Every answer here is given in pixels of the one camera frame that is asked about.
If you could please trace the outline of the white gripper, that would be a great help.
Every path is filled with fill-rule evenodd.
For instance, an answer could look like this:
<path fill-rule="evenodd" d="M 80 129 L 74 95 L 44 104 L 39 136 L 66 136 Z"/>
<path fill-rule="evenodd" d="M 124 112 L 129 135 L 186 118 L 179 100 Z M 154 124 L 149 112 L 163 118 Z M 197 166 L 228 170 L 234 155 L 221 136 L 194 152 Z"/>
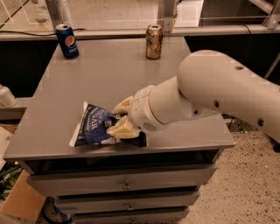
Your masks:
<path fill-rule="evenodd" d="M 161 110 L 157 106 L 164 102 L 165 97 L 166 94 L 153 85 L 137 91 L 133 97 L 127 97 L 113 108 L 112 113 L 128 113 L 128 116 L 123 116 L 109 127 L 107 133 L 117 139 L 129 139 L 138 137 L 140 130 L 155 132 L 164 129 L 166 125 L 160 122 L 158 115 Z"/>

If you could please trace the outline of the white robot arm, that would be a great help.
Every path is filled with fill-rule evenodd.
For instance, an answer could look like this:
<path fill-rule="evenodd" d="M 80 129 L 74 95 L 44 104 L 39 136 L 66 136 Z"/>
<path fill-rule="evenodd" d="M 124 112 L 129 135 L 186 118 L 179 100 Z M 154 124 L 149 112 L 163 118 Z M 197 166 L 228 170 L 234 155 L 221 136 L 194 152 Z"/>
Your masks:
<path fill-rule="evenodd" d="M 134 138 L 140 132 L 152 133 L 170 123 L 220 112 L 280 142 L 280 86 L 211 50 L 189 54 L 174 77 L 137 91 L 113 112 L 123 115 L 107 129 L 115 138 Z"/>

